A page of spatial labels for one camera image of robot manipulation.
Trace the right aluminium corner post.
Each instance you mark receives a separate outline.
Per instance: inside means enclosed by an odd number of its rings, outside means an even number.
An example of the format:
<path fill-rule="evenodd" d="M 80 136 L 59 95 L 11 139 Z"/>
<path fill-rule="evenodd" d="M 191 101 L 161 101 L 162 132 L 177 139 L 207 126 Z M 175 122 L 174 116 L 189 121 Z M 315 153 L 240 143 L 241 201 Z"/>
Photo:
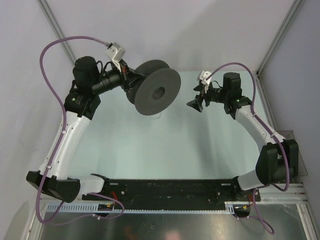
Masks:
<path fill-rule="evenodd" d="M 256 75 L 260 76 L 264 69 L 266 68 L 268 62 L 273 57 L 274 53 L 278 49 L 279 45 L 283 41 L 287 31 L 289 30 L 289 27 L 294 22 L 295 18 L 297 17 L 297 14 L 299 13 L 301 7 L 305 3 L 305 0 L 294 0 L 286 13 L 282 23 L 280 24 L 279 29 L 277 30 L 270 46 L 267 49 L 267 52 L 265 53 L 261 63 L 259 64 Z"/>

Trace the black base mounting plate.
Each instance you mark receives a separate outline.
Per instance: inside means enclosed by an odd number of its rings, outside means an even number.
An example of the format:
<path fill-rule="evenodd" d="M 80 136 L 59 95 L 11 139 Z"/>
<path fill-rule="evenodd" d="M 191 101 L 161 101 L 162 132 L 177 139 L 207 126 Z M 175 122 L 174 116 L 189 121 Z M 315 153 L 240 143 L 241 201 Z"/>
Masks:
<path fill-rule="evenodd" d="M 225 202 L 260 201 L 260 193 L 242 190 L 232 179 L 107 179 L 98 196 L 83 195 L 85 201 L 117 196 L 126 210 L 215 211 Z"/>

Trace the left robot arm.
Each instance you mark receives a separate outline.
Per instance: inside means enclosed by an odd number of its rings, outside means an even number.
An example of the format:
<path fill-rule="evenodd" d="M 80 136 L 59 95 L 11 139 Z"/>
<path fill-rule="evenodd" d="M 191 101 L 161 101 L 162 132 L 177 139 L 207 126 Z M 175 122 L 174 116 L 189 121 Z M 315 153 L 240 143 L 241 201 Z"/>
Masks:
<path fill-rule="evenodd" d="M 161 68 L 168 68 L 161 60 L 144 62 L 136 69 L 128 67 L 124 60 L 120 61 L 120 69 L 112 61 L 110 70 L 106 70 L 106 64 L 100 67 L 98 64 L 91 56 L 80 57 L 74 63 L 74 79 L 62 102 L 62 118 L 54 143 L 39 169 L 26 175 L 26 181 L 37 189 L 38 197 L 47 195 L 71 203 L 79 196 L 93 193 L 100 200 L 107 199 L 111 188 L 105 184 L 106 177 L 96 173 L 84 178 L 70 177 L 72 157 L 101 103 L 100 95 L 121 87 L 133 103 L 145 79 Z"/>

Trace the aluminium corner post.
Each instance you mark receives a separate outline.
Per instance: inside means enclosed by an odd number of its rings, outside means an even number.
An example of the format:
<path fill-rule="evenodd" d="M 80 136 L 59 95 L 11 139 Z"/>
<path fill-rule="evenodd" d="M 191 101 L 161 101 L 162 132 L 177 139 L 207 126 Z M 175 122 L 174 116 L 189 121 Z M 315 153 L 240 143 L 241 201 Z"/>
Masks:
<path fill-rule="evenodd" d="M 282 23 L 280 24 L 279 29 L 277 30 L 270 46 L 267 49 L 267 52 L 265 53 L 261 63 L 259 64 L 256 75 L 260 76 L 264 69 L 266 68 L 268 62 L 273 57 L 274 53 L 278 49 L 279 45 L 283 41 L 287 31 L 289 30 L 289 27 L 294 22 L 295 18 L 297 17 L 297 14 L 299 13 L 301 7 L 305 3 L 305 0 L 294 0 L 286 13 Z"/>
<path fill-rule="evenodd" d="M 51 9 L 49 3 L 47 0 L 36 0 L 38 3 L 40 9 L 42 10 L 47 22 L 49 23 L 55 37 L 57 39 L 63 39 L 66 38 L 57 18 L 55 17 L 55 14 L 53 10 Z M 72 50 L 70 44 L 68 41 L 64 41 L 60 43 L 64 53 L 66 54 L 68 60 L 70 61 L 72 67 L 75 66 L 76 56 L 74 51 Z"/>

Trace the aluminium frame rail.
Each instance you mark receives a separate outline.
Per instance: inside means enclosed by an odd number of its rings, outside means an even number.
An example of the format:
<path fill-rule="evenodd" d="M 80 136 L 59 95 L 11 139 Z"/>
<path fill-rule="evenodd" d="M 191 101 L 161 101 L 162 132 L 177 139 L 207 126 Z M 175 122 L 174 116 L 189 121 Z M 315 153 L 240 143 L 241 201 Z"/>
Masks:
<path fill-rule="evenodd" d="M 248 200 L 260 200 L 260 193 L 267 194 L 293 194 L 304 193 L 301 187 L 291 185 L 287 191 L 283 191 L 277 185 L 258 187 L 257 190 L 242 190 L 232 180 L 125 180 L 107 179 L 101 196 L 114 196 L 122 203 L 125 201 L 137 201 L 138 197 L 169 200 L 172 198 L 200 199 L 205 198 L 214 202 L 245 202 Z"/>

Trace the left aluminium corner post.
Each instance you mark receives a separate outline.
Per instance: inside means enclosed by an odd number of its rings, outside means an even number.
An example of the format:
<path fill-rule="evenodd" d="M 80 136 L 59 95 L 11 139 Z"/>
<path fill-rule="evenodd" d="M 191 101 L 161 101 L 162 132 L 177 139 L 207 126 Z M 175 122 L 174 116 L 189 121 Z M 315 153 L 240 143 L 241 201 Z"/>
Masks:
<path fill-rule="evenodd" d="M 53 10 L 51 9 L 49 3 L 47 0 L 36 0 L 38 3 L 40 9 L 42 10 L 47 22 L 49 23 L 55 37 L 57 39 L 63 39 L 66 38 L 57 18 L 55 17 L 55 14 Z M 72 67 L 75 66 L 76 56 L 74 51 L 72 50 L 70 44 L 68 41 L 64 41 L 60 43 L 64 53 L 66 54 L 68 60 L 70 61 Z"/>

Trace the dark perforated cable spool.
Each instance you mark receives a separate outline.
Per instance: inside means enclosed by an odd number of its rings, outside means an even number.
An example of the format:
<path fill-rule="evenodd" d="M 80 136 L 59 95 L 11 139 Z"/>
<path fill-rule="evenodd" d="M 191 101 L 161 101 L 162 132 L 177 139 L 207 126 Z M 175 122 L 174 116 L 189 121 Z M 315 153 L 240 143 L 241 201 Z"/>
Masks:
<path fill-rule="evenodd" d="M 156 115 L 173 103 L 181 88 L 176 70 L 163 60 L 154 59 L 142 63 L 135 71 L 144 77 L 126 96 L 141 115 Z"/>

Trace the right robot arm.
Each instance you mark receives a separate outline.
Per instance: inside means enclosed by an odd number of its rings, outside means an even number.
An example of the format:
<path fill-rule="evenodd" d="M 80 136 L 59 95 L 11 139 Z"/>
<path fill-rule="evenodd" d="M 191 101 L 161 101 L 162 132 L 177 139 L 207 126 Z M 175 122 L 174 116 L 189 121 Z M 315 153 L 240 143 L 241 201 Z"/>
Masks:
<path fill-rule="evenodd" d="M 223 85 L 213 87 L 211 72 L 202 71 L 198 76 L 198 85 L 194 88 L 198 94 L 187 103 L 189 107 L 203 111 L 211 102 L 223 104 L 224 111 L 241 124 L 257 144 L 259 157 L 255 168 L 234 178 L 236 185 L 230 188 L 231 196 L 242 201 L 249 190 L 266 185 L 275 186 L 285 182 L 282 191 L 288 189 L 299 173 L 299 145 L 294 139 L 286 139 L 265 123 L 255 112 L 253 101 L 242 94 L 241 77 L 235 72 L 223 75 Z"/>

